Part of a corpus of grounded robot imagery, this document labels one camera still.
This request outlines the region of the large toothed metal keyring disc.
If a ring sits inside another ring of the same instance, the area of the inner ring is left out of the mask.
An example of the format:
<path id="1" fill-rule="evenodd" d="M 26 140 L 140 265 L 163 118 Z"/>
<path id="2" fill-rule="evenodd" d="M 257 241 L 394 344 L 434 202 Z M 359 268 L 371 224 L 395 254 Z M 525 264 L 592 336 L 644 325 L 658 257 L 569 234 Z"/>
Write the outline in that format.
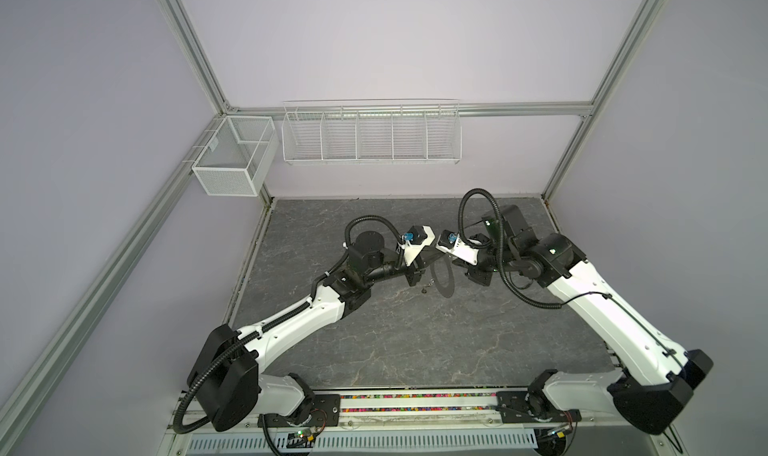
<path id="1" fill-rule="evenodd" d="M 453 265 L 447 256 L 443 256 L 430 267 L 432 287 L 440 296 L 451 299 L 456 290 Z"/>

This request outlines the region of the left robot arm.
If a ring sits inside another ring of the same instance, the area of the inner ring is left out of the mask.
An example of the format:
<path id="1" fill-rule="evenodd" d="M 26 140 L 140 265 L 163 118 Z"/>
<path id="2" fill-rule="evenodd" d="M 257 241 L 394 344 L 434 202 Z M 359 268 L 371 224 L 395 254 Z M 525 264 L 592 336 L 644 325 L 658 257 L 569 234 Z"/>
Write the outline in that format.
<path id="1" fill-rule="evenodd" d="M 227 431 L 251 413 L 276 415 L 290 425 L 309 422 L 315 394 L 298 375 L 278 377 L 266 369 L 313 333 L 359 309 L 373 286 L 402 276 L 415 285 L 436 255 L 434 231 L 413 226 L 398 231 L 387 219 L 365 215 L 344 230 L 344 252 L 316 276 L 308 296 L 260 322 L 234 329 L 228 324 L 208 336 L 187 378 L 188 389 L 171 427 L 188 434 L 210 424 Z"/>

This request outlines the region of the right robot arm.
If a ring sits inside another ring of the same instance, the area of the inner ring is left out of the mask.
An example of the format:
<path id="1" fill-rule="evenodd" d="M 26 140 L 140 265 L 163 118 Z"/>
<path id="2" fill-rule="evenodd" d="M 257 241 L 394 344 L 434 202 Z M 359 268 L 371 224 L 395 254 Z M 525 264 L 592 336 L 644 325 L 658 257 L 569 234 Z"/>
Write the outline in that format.
<path id="1" fill-rule="evenodd" d="M 518 210 L 502 209 L 486 190 L 460 200 L 457 243 L 468 248 L 468 276 L 493 277 L 540 310 L 572 309 L 618 360 L 612 370 L 571 374 L 546 370 L 529 386 L 531 413 L 591 411 L 622 417 L 651 435 L 664 433 L 713 369 L 700 349 L 685 349 L 633 309 L 567 237 L 537 239 Z"/>

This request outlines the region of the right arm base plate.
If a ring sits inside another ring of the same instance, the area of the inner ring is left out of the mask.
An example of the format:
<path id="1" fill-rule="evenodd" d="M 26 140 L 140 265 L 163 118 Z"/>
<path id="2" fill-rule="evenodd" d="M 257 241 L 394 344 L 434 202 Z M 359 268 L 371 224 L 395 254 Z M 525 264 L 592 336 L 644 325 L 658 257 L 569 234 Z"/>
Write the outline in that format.
<path id="1" fill-rule="evenodd" d="M 579 410 L 560 410 L 542 394 L 527 390 L 503 390 L 496 392 L 496 411 L 505 424 L 512 423 L 578 423 L 582 421 Z"/>

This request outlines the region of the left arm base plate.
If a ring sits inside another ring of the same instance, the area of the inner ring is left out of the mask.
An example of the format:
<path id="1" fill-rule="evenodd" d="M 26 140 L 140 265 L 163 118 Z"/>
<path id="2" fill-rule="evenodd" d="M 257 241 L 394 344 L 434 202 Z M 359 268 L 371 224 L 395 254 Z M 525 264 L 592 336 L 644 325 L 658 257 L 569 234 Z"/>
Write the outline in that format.
<path id="1" fill-rule="evenodd" d="M 288 427 L 336 427 L 341 415 L 340 394 L 316 394 L 312 399 L 302 402 L 290 415 L 264 413 L 264 419 L 270 428 Z"/>

